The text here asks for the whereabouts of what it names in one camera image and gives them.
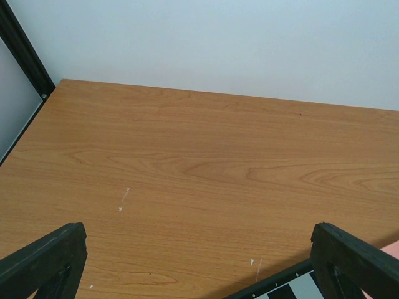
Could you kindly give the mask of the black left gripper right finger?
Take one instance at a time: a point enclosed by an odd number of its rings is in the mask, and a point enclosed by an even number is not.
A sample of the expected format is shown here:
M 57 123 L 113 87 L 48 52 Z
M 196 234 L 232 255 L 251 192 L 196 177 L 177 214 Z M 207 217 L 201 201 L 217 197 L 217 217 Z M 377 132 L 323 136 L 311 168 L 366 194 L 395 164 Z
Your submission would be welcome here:
M 330 223 L 315 225 L 310 259 L 324 298 L 398 298 L 398 259 Z

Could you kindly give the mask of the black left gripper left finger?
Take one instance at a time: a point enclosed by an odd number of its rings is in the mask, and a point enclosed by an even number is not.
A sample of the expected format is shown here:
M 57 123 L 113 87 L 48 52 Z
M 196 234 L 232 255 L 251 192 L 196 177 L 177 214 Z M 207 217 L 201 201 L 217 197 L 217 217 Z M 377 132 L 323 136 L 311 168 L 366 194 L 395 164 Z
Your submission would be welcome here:
M 1 298 L 75 298 L 86 238 L 83 223 L 68 223 L 1 259 Z

